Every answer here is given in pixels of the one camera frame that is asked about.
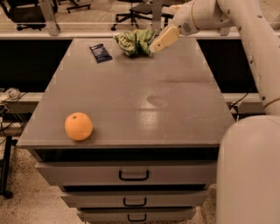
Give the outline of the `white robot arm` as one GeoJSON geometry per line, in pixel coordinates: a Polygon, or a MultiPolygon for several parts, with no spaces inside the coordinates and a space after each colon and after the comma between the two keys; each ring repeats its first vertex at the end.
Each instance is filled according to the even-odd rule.
{"type": "Polygon", "coordinates": [[[243,102],[255,110],[224,134],[217,159],[216,224],[280,223],[280,38],[259,0],[191,0],[172,7],[173,22],[150,49],[179,36],[235,27],[256,93],[243,102]]]}

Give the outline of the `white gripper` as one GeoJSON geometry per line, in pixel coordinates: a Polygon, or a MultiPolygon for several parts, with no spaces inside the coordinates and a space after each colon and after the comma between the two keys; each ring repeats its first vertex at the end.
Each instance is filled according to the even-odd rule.
{"type": "Polygon", "coordinates": [[[174,25],[167,25],[150,44],[152,53],[161,51],[176,42],[181,35],[189,36],[197,33],[199,28],[195,25],[193,19],[194,1],[183,4],[173,5],[174,25]]]}

